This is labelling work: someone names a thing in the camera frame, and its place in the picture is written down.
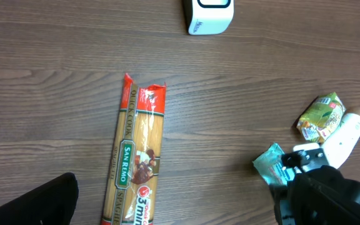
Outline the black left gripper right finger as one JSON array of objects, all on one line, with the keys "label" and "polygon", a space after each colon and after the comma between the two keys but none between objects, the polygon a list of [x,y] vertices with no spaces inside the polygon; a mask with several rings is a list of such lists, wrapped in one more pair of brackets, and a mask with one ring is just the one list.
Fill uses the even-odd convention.
[{"label": "black left gripper right finger", "polygon": [[360,182],[342,176],[318,181],[300,174],[289,188],[296,224],[360,224]]}]

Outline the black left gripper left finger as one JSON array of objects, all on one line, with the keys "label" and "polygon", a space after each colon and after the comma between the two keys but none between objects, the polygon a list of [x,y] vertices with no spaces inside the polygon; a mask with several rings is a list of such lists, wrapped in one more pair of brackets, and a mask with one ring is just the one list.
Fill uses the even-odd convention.
[{"label": "black left gripper left finger", "polygon": [[0,225],[69,225],[78,196],[75,175],[64,173],[0,206]]}]

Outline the white Pantene tube gold cap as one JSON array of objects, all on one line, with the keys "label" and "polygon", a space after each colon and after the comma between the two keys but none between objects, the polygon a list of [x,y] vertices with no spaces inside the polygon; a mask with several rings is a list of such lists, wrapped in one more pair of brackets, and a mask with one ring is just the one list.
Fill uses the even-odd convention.
[{"label": "white Pantene tube gold cap", "polygon": [[360,109],[344,114],[337,129],[321,145],[330,166],[339,169],[352,153],[360,138]]}]

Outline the teal snack packet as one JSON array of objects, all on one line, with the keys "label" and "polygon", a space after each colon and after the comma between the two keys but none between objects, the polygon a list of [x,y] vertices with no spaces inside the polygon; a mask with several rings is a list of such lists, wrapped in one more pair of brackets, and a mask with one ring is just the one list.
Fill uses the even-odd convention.
[{"label": "teal snack packet", "polygon": [[267,151],[257,157],[252,163],[268,185],[286,186],[295,177],[293,169],[283,169],[281,157],[284,151],[278,143],[273,143]]}]

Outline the red spaghetti packet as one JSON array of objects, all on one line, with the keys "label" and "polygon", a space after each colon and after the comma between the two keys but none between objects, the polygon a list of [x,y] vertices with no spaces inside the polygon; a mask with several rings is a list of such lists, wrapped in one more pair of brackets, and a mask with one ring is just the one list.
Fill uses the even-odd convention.
[{"label": "red spaghetti packet", "polygon": [[152,225],[163,140],[166,85],[124,76],[102,225]]}]

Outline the green snack packet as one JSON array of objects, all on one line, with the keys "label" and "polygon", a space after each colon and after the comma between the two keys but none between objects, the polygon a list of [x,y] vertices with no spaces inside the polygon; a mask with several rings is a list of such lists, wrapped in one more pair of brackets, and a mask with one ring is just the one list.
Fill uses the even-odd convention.
[{"label": "green snack packet", "polygon": [[323,143],[338,128],[345,112],[335,92],[318,96],[302,113],[296,128],[306,141]]}]

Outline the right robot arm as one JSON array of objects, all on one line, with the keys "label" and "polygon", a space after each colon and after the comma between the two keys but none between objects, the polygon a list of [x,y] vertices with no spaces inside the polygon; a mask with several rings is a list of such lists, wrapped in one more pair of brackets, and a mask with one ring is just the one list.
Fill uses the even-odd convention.
[{"label": "right robot arm", "polygon": [[270,191],[279,225],[360,225],[360,182],[331,166],[299,173]]}]

